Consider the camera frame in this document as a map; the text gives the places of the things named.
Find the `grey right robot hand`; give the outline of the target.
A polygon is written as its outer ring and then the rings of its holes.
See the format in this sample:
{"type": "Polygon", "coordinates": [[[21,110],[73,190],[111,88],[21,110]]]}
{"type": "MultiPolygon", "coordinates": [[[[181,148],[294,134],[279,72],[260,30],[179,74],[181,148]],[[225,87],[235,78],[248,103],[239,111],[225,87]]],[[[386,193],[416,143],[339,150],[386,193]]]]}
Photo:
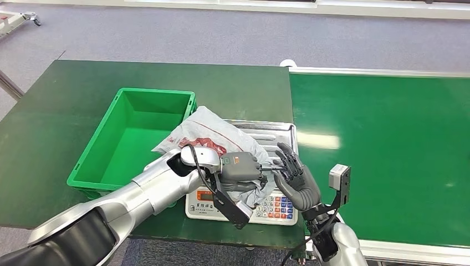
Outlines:
{"type": "Polygon", "coordinates": [[[279,142],[277,146],[279,150],[275,153],[280,159],[273,162],[285,166],[285,171],[273,173],[278,189],[299,211],[304,212],[318,205],[321,200],[320,189],[308,167],[287,144],[279,142]]]}

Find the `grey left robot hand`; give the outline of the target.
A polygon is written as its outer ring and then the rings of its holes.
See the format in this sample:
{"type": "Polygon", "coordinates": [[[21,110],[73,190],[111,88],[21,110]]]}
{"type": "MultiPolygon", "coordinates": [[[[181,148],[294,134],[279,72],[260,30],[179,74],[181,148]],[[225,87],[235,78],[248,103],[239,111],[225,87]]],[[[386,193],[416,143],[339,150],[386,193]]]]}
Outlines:
{"type": "Polygon", "coordinates": [[[229,152],[221,156],[219,180],[226,191],[262,190],[268,183],[268,172],[285,170],[285,166],[260,164],[250,152],[229,152]]]}

